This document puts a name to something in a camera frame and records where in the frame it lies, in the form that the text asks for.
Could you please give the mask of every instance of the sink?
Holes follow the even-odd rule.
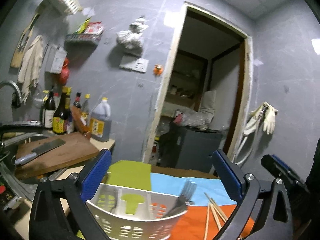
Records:
[[[43,133],[33,132],[25,133],[4,141],[5,147],[3,153],[6,153],[7,156],[0,162],[0,174],[18,198],[27,198],[28,200],[33,201],[39,183],[39,179],[36,177],[19,180],[14,176],[14,160],[18,146],[23,143],[34,142],[51,136],[56,135],[47,131],[44,131]],[[66,169],[67,168],[64,168],[50,173],[48,179],[56,180]]]

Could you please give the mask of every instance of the orange magnet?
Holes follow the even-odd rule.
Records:
[[[155,68],[153,69],[153,73],[155,75],[161,75],[163,72],[163,66],[160,64],[155,65]]]

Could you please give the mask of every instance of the knife handle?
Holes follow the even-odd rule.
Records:
[[[15,165],[24,165],[28,162],[31,162],[32,160],[34,160],[35,158],[37,158],[37,154],[36,153],[30,153],[26,156],[23,156],[21,158],[19,158],[18,160],[14,161]]]

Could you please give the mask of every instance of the red plastic bag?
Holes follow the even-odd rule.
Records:
[[[61,73],[59,74],[59,82],[62,85],[65,85],[67,83],[68,77],[70,75],[70,70],[68,69],[69,60],[66,58],[64,60]]]

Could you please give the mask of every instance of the yellow label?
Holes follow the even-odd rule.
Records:
[[[65,103],[65,105],[64,105],[64,108],[65,108],[65,109],[69,109],[69,108],[70,108],[70,97],[67,97],[67,98],[66,98],[66,103]]]
[[[64,121],[65,120],[61,119],[60,117],[54,117],[52,122],[52,130],[55,133],[63,133]]]
[[[87,122],[87,120],[88,120],[88,113],[86,113],[86,112],[81,112],[81,116],[83,117],[83,119],[85,120],[85,122]]]
[[[90,130],[95,136],[102,138],[103,135],[104,122],[95,118],[90,119]]]

